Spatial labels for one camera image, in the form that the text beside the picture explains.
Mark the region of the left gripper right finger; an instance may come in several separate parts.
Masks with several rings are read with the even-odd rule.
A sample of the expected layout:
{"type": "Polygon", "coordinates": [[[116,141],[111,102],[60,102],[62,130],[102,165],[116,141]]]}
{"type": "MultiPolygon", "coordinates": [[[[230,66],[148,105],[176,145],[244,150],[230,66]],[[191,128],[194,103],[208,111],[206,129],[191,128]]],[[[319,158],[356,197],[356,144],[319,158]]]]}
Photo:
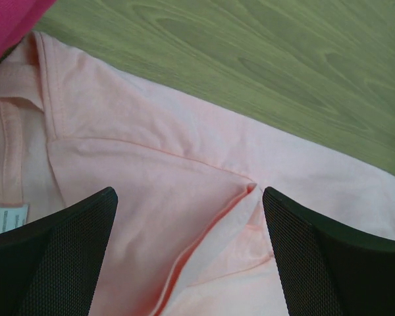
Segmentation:
{"type": "Polygon", "coordinates": [[[395,315],[395,241],[272,187],[263,208],[289,315],[395,315]]]}

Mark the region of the salmon pink t-shirt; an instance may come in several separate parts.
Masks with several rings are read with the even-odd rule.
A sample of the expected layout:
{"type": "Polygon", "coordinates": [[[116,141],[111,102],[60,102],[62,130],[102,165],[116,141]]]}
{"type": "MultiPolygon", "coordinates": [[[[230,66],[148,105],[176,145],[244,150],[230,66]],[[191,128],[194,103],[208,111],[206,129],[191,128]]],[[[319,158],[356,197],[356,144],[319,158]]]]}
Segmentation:
{"type": "Polygon", "coordinates": [[[34,221],[108,186],[91,315],[285,315],[268,186],[395,240],[392,175],[29,34],[0,64],[0,205],[34,221]]]}

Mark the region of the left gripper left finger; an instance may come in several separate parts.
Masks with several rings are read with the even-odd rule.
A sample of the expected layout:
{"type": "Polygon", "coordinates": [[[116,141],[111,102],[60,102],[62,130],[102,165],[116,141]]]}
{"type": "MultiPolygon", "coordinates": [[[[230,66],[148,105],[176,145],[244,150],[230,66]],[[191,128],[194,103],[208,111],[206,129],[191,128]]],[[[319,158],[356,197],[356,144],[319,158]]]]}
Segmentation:
{"type": "Polygon", "coordinates": [[[108,187],[0,233],[0,315],[88,315],[117,205],[108,187]]]}

